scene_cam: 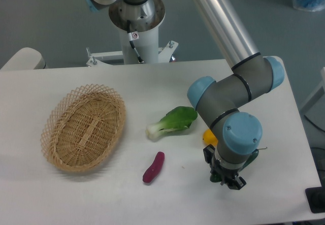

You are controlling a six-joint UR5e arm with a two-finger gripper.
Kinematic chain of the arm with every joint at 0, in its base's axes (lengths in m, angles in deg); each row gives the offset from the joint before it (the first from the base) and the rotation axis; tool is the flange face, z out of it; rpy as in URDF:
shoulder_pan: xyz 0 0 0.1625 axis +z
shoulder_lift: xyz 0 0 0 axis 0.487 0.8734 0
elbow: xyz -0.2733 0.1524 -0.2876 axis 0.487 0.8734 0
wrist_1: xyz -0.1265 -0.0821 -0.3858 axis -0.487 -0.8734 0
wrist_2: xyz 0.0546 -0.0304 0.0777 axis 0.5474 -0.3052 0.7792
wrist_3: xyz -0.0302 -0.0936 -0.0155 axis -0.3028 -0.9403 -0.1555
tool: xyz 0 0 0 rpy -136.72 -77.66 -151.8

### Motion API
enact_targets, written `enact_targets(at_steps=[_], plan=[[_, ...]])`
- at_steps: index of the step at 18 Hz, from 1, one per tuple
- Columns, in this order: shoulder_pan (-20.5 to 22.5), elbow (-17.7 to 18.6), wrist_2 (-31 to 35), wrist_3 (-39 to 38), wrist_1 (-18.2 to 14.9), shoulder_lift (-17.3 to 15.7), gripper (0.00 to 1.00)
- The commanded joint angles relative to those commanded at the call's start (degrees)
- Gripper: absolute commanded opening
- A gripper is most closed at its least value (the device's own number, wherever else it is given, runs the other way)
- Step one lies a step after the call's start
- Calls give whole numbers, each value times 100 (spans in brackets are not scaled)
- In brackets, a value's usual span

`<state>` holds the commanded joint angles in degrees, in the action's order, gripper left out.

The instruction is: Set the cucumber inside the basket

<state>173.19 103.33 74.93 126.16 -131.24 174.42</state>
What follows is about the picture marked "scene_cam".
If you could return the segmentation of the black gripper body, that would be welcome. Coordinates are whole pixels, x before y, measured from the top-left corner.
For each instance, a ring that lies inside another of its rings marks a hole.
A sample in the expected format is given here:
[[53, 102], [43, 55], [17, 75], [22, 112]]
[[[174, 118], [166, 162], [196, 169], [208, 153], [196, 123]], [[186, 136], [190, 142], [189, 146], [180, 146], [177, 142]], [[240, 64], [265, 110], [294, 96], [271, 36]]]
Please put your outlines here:
[[210, 166], [210, 181], [226, 184], [229, 189], [240, 190], [246, 185], [246, 181], [239, 176], [239, 169], [227, 169], [221, 165], [221, 159], [215, 158], [215, 147], [208, 145], [203, 149], [205, 162]]

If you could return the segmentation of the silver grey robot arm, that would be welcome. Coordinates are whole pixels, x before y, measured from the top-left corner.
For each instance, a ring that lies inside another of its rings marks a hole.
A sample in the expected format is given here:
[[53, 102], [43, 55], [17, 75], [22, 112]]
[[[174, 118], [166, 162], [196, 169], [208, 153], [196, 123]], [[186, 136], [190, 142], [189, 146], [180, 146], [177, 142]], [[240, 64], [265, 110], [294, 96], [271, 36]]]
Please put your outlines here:
[[[93, 12], [109, 9], [111, 22], [120, 31], [125, 64], [157, 63], [158, 27], [165, 18], [161, 0], [85, 0]], [[187, 97], [217, 137], [216, 147], [204, 149], [211, 181], [220, 180], [239, 190], [245, 180], [239, 172], [248, 164], [262, 137], [258, 119], [239, 108], [270, 92], [284, 80], [282, 64], [262, 57], [229, 0], [193, 0], [200, 10], [232, 74], [221, 81], [202, 77]]]

